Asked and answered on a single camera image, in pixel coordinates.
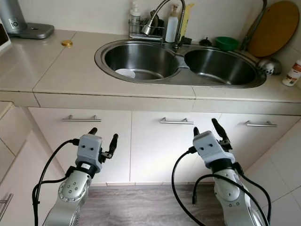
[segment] bottle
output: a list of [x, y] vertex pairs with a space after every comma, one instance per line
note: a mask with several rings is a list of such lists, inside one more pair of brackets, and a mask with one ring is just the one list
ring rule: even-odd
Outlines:
[[130, 10], [130, 31], [132, 33], [140, 33], [140, 16], [141, 13], [138, 11], [138, 4], [133, 1], [132, 8]]
[[293, 86], [297, 80], [301, 77], [301, 59], [297, 60], [294, 66], [291, 68], [286, 77], [282, 80], [282, 83], [286, 86]]
[[170, 17], [168, 18], [168, 23], [167, 23], [167, 30], [166, 30], [166, 36], [165, 36], [165, 41], [166, 42], [174, 42], [175, 40], [175, 34], [177, 32], [177, 27], [178, 27], [178, 9], [177, 4], [172, 5], [172, 12], [170, 14]]

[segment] wooden cutting board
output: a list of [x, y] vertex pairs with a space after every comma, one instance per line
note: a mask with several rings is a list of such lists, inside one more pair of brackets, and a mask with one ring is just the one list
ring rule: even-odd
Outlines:
[[280, 50], [293, 36], [299, 23], [299, 9], [291, 1], [280, 1], [264, 12], [248, 51], [266, 57]]

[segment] double sink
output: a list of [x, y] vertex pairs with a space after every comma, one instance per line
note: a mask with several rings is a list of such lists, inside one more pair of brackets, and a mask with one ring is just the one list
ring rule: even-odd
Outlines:
[[[246, 56], [197, 45], [175, 51], [171, 44], [121, 40], [100, 47], [95, 62], [107, 74], [135, 83], [252, 88], [266, 80]], [[135, 77], [119, 74], [117, 69], [129, 69]]]

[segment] metal handle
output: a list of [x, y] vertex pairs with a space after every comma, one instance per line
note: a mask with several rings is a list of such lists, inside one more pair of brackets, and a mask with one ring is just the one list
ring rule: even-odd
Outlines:
[[246, 122], [246, 126], [253, 126], [253, 127], [277, 127], [277, 124], [272, 124], [270, 121], [267, 121], [266, 124], [253, 124], [250, 121]]
[[93, 115], [90, 119], [74, 119], [73, 115], [70, 114], [67, 118], [62, 119], [62, 121], [90, 121], [90, 122], [101, 122], [101, 119], [98, 119], [96, 115]]
[[14, 194], [11, 193], [8, 195], [7, 200], [0, 200], [0, 203], [4, 203], [4, 206], [0, 212], [0, 221], [2, 220], [2, 217], [4, 216], [4, 213], [5, 213], [6, 209], [8, 208], [8, 205], [9, 205], [11, 199], [13, 198], [13, 196], [14, 196]]
[[183, 119], [182, 121], [167, 121], [166, 117], [161, 119], [160, 123], [163, 124], [185, 124], [185, 125], [193, 125], [194, 121], [188, 121], [187, 118]]

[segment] wooden floor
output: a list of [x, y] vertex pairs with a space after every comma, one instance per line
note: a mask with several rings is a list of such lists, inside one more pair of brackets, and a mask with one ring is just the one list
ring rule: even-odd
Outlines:
[[[212, 185], [198, 188], [198, 203], [191, 204], [190, 185], [177, 185], [189, 211], [206, 226], [224, 226], [222, 208]], [[196, 226], [181, 209], [171, 186], [91, 187], [79, 226]]]

